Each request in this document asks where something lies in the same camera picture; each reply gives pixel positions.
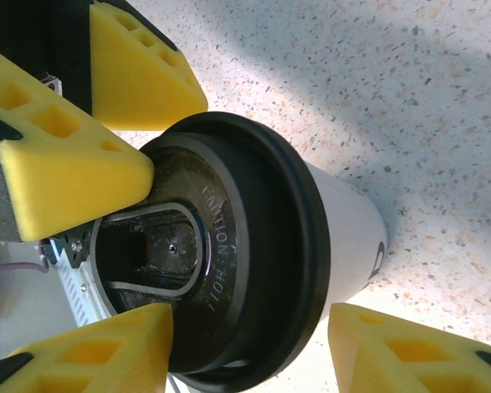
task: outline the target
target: screw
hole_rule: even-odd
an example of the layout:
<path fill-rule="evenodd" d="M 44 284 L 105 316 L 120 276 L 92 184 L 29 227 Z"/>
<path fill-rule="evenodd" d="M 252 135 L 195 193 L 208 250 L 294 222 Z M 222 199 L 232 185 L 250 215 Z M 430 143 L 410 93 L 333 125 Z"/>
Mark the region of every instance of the screw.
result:
<path fill-rule="evenodd" d="M 80 252 L 82 250 L 82 242 L 72 242 L 71 250 L 74 252 Z"/>

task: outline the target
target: yellow sponge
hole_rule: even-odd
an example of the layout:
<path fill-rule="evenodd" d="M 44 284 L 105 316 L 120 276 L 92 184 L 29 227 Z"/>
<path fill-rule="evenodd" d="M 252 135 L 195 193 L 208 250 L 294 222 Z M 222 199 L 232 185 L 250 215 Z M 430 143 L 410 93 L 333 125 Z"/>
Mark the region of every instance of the yellow sponge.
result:
<path fill-rule="evenodd" d="M 162 130 L 207 111 L 183 54 L 131 14 L 90 6 L 92 115 L 110 129 Z"/>
<path fill-rule="evenodd" d="M 491 346 L 335 304 L 329 345 L 340 393 L 491 393 Z"/>
<path fill-rule="evenodd" d="M 136 204 L 151 189 L 145 155 L 1 55 L 0 121 L 23 136 L 0 141 L 11 204 L 0 209 L 12 210 L 20 240 Z"/>
<path fill-rule="evenodd" d="M 0 393 L 164 392 L 172 342 L 170 306 L 146 305 L 18 350 Z"/>

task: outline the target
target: wire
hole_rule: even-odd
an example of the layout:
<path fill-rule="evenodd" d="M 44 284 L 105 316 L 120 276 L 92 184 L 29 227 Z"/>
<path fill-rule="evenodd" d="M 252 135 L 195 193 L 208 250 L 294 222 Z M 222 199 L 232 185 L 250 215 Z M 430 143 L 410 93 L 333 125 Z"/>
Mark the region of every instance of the wire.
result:
<path fill-rule="evenodd" d="M 0 273 L 20 269 L 32 269 L 37 270 L 40 273 L 47 273 L 49 271 L 49 259 L 43 252 L 42 243 L 40 242 L 35 249 L 38 249 L 40 260 L 42 261 L 41 264 L 35 264 L 33 262 L 13 262 L 10 264 L 0 264 Z"/>

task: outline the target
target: speckled floor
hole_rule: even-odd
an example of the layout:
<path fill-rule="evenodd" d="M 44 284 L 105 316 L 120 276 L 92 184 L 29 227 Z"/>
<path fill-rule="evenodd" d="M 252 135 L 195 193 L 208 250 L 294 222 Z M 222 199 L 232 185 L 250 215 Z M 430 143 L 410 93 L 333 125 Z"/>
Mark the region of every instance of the speckled floor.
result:
<path fill-rule="evenodd" d="M 491 0 L 133 0 L 211 110 L 364 190 L 390 254 L 352 302 L 491 344 Z M 153 133 L 124 133 L 140 146 Z M 322 323 L 255 392 L 335 392 Z"/>

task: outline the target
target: black plastic lid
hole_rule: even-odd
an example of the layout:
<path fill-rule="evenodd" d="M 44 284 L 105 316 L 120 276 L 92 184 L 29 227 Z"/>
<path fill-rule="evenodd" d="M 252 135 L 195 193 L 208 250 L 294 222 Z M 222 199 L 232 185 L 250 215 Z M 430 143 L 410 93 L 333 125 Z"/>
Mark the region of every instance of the black plastic lid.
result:
<path fill-rule="evenodd" d="M 189 386 L 256 386 L 304 348 L 324 306 L 331 258 L 316 184 L 285 139 L 228 113 L 187 118 L 142 151 L 155 163 L 151 194 L 93 231 L 111 304 L 173 305 L 169 369 Z"/>

